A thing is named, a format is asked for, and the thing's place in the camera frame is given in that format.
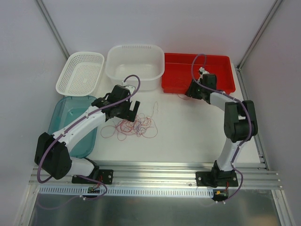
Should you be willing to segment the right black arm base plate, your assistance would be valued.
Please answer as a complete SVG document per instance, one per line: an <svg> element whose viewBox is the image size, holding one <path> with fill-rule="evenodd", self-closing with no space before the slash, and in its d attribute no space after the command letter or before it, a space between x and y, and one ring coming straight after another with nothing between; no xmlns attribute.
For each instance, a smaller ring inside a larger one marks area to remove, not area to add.
<svg viewBox="0 0 301 226"><path fill-rule="evenodd" d="M197 186L207 187L238 187L238 179L235 171L220 171L217 173L209 171L196 172Z"/></svg>

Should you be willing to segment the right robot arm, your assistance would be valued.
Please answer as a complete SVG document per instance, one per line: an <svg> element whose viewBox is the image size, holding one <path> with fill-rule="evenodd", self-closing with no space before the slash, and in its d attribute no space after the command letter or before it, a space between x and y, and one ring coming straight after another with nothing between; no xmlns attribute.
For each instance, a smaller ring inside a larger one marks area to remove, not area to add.
<svg viewBox="0 0 301 226"><path fill-rule="evenodd" d="M218 159L210 171L196 173L197 182L216 188L218 186L238 187L234 163L243 145L257 135L258 125L254 103L241 101L224 91L216 89L214 74L203 74L196 80L192 78L185 95L204 100L224 111L223 129L226 141Z"/></svg>

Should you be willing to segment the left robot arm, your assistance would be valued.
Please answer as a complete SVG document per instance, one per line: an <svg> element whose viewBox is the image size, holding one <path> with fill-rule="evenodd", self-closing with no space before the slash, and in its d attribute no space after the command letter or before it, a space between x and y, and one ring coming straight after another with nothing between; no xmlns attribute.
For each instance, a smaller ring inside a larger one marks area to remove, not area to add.
<svg viewBox="0 0 301 226"><path fill-rule="evenodd" d="M69 125L52 134L42 133L38 138L34 158L38 165L37 180L44 183L40 178L40 173L44 170L56 180L71 175L83 178L88 183L96 182L99 178L99 166L88 158L71 157L70 152L83 137L111 118L134 121L140 102L136 101L131 110L130 98L137 91L131 85L115 85L112 92L94 100Z"/></svg>

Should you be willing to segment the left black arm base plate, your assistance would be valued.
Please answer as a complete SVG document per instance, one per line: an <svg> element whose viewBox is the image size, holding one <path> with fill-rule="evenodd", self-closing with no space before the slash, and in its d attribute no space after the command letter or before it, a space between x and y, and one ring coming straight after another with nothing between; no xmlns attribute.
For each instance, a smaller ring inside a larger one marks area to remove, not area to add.
<svg viewBox="0 0 301 226"><path fill-rule="evenodd" d="M113 173L114 171L112 169L100 169L96 173L94 180L98 180L106 185L111 185L113 183ZM73 176L71 180L72 184L94 184L94 182L78 177Z"/></svg>

